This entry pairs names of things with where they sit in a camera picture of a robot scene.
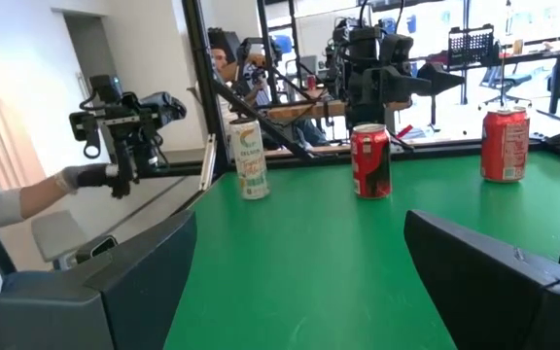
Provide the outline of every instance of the green table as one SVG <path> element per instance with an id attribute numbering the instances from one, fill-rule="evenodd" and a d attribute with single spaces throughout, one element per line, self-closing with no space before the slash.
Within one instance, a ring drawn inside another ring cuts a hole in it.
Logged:
<path id="1" fill-rule="evenodd" d="M 393 193 L 353 193 L 349 165 L 273 170 L 241 199 L 229 173 L 195 205 L 198 243 L 165 349 L 454 349 L 403 241 L 421 209 L 557 260 L 560 157 L 494 184 L 479 157 L 393 163 Z"/>

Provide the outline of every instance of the hand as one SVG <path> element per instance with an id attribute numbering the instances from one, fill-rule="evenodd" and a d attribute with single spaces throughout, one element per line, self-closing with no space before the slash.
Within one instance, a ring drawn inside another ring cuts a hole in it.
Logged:
<path id="1" fill-rule="evenodd" d="M 264 89 L 264 82 L 258 82 L 254 84 L 253 90 L 258 92 Z"/>
<path id="2" fill-rule="evenodd" d="M 237 75 L 237 64 L 233 62 L 219 70 L 218 73 L 220 73 L 225 83 L 232 82 Z"/>
<path id="3" fill-rule="evenodd" d="M 254 64 L 257 67 L 266 67 L 264 54 L 261 53 L 250 53 L 246 62 Z"/>
<path id="4" fill-rule="evenodd" d="M 63 180 L 69 188 L 77 190 L 84 187 L 112 188 L 112 197 L 122 198 L 129 195 L 131 186 L 118 174 L 115 164 L 99 163 L 82 166 L 68 166 L 62 170 Z"/>

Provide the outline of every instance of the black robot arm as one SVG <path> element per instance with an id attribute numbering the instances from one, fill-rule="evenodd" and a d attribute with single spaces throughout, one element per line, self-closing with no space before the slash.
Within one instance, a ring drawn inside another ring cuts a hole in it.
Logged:
<path id="1" fill-rule="evenodd" d="M 385 123 L 386 108 L 411 106 L 412 93 L 435 95 L 464 82 L 432 63 L 413 77 L 409 62 L 413 44 L 412 38 L 387 33 L 377 25 L 334 30 L 331 71 L 336 97 L 347 102 L 347 129 L 359 123 Z"/>
<path id="2" fill-rule="evenodd" d="M 75 139 L 86 141 L 84 155 L 100 156 L 99 126 L 104 125 L 114 140 L 120 180 L 138 183 L 143 178 L 168 176 L 171 164 L 160 149 L 163 140 L 158 130 L 185 117 L 187 109 L 181 101 L 167 92 L 138 98 L 133 92 L 122 92 L 115 77 L 92 77 L 90 83 L 91 96 L 98 95 L 105 104 L 89 107 L 88 99 L 80 105 L 83 112 L 69 116 Z"/>

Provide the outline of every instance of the man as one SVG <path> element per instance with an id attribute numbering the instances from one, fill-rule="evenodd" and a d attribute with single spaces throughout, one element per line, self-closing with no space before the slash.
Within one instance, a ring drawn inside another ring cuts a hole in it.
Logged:
<path id="1" fill-rule="evenodd" d="M 112 185 L 114 196 L 127 195 L 128 184 L 117 183 L 116 169 L 111 164 L 69 166 L 36 185 L 7 191 L 0 189 L 0 228 L 33 217 L 79 188 Z M 0 292 L 11 290 L 13 279 L 19 282 L 25 273 L 17 272 L 11 275 L 10 280 L 3 280 L 0 275 Z M 33 276 L 32 272 L 27 272 L 27 275 Z"/>
<path id="2" fill-rule="evenodd" d="M 213 58 L 215 60 L 215 66 L 224 81 L 234 83 L 237 79 L 237 63 L 228 63 L 226 52 L 223 49 L 212 47 L 211 54 L 213 55 Z M 263 54 L 251 53 L 248 56 L 247 63 L 257 67 L 263 67 L 265 66 L 265 57 Z M 254 83 L 254 88 L 252 89 L 252 91 L 250 91 L 250 93 L 248 93 L 248 95 L 245 96 L 245 101 L 250 105 L 254 105 L 255 102 L 260 106 L 269 104 L 268 96 L 265 95 L 261 97 L 259 94 L 259 92 L 264 89 L 264 81 Z M 228 102 L 223 98 L 220 99 L 220 105 L 222 109 L 222 116 L 225 120 L 225 129 L 228 130 L 228 123 L 235 120 L 237 116 L 228 109 Z M 301 143 L 304 144 L 304 146 L 329 145 L 329 142 L 326 140 L 326 136 L 312 123 L 312 121 L 301 119 L 299 121 L 295 121 L 294 126 L 297 129 L 297 136 L 301 140 Z M 265 138 L 263 138 L 263 143 L 268 149 L 277 148 L 276 145 L 272 145 L 272 142 L 269 142 L 269 140 L 265 140 Z"/>

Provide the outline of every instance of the red soda can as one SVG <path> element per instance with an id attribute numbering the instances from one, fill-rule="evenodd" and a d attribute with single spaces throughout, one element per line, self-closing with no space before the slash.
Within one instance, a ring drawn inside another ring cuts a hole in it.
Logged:
<path id="1" fill-rule="evenodd" d="M 483 119 L 481 176 L 496 182 L 521 180 L 529 153 L 529 129 L 524 107 L 488 112 Z"/>
<path id="2" fill-rule="evenodd" d="M 358 196 L 383 198 L 390 194 L 390 136 L 386 125 L 369 123 L 354 127 L 351 134 L 351 164 Z"/>
<path id="3" fill-rule="evenodd" d="M 312 74 L 309 74 L 306 77 L 306 85 L 308 86 L 309 90 L 313 90 L 313 89 L 317 88 L 317 77 L 315 77 Z"/>

